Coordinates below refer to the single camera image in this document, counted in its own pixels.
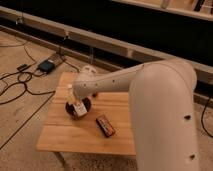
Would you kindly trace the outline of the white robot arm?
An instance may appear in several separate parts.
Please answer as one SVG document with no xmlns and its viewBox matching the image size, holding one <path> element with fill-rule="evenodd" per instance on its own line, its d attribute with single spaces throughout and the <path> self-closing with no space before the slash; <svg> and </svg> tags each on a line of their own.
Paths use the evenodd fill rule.
<svg viewBox="0 0 213 171">
<path fill-rule="evenodd" d="M 126 92 L 138 171 L 200 171 L 193 93 L 194 68 L 181 59 L 143 63 L 104 75 L 85 66 L 72 83 L 82 100 Z"/>
</svg>

